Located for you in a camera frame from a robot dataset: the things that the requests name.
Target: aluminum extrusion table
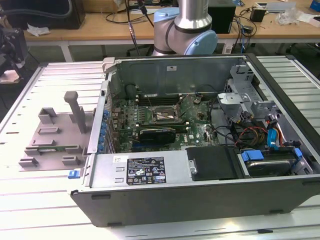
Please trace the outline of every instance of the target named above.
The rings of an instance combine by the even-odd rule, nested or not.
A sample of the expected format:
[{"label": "aluminum extrusion table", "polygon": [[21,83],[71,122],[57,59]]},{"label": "aluminum extrusion table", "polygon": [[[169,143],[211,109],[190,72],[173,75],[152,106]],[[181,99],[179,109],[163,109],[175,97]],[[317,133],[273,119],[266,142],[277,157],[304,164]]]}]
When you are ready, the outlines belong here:
[{"label": "aluminum extrusion table", "polygon": [[[259,59],[320,133],[319,81],[296,60],[284,56]],[[18,161],[38,126],[40,109],[54,107],[57,113],[71,112],[63,97],[73,90],[79,94],[79,105],[92,111],[105,79],[101,65],[97,61],[39,67],[0,124],[1,239],[284,240],[320,236],[319,195],[288,214],[97,228],[68,195],[80,184],[79,179],[67,178],[68,170],[19,172]]]}]

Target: side panel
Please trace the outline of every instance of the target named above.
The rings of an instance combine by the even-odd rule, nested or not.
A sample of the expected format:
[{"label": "side panel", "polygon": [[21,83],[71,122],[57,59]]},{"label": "side panel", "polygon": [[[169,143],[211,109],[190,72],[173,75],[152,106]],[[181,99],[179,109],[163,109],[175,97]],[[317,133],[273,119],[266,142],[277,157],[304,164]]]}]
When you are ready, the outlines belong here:
[{"label": "side panel", "polygon": [[97,227],[289,213],[320,192],[320,177],[211,186],[83,192],[72,199]]}]

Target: power supply label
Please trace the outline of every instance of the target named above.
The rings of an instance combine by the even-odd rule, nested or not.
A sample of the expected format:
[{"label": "power supply label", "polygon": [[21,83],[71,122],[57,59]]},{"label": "power supply label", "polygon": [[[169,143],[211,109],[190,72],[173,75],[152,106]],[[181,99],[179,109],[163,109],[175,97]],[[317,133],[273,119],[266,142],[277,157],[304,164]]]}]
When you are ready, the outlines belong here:
[{"label": "power supply label", "polygon": [[129,158],[126,169],[128,185],[165,184],[167,182],[163,156]]}]

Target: wooden desk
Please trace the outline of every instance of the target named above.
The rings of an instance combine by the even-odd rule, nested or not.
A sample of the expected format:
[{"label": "wooden desk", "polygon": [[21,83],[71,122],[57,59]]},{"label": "wooden desk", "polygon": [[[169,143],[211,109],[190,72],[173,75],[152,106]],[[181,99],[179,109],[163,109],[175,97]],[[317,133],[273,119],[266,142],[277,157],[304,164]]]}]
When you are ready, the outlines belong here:
[{"label": "wooden desk", "polygon": [[[277,0],[264,0],[264,2],[276,2]],[[243,9],[251,7],[256,0],[244,0],[245,6],[237,7],[238,15]],[[309,8],[311,0],[296,0],[296,7],[304,13],[314,14],[317,12]],[[132,14],[131,19],[141,17],[140,14]],[[281,26],[276,23],[276,14],[267,14],[263,22],[256,23],[257,32],[251,38],[251,43],[312,43],[320,42],[320,28],[316,28],[309,23],[300,22]],[[124,22],[127,20],[125,13],[115,15],[115,21]],[[243,19],[244,25],[252,23]],[[153,44],[154,30],[149,22],[134,24],[134,31],[138,44]],[[224,44],[223,53],[230,53],[232,45],[238,36],[238,28],[234,23],[230,34],[219,34],[218,42]],[[115,24],[107,22],[100,13],[87,13],[85,21],[80,29],[65,30],[52,29],[51,34],[40,37],[32,36],[25,32],[25,38],[29,46],[60,46],[67,62],[72,62],[72,55],[69,46],[72,45],[122,45],[132,44],[127,24]]]}]

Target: white label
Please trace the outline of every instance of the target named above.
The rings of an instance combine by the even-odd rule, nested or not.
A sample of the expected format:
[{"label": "white label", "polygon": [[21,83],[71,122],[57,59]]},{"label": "white label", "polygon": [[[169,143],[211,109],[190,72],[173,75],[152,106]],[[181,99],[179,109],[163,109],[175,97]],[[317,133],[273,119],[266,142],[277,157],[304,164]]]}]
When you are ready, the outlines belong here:
[{"label": "white label", "polygon": [[177,66],[167,66],[166,71],[167,72],[177,71]]},{"label": "white label", "polygon": [[120,155],[120,156],[113,156],[114,163],[126,163],[128,160],[128,155]]}]

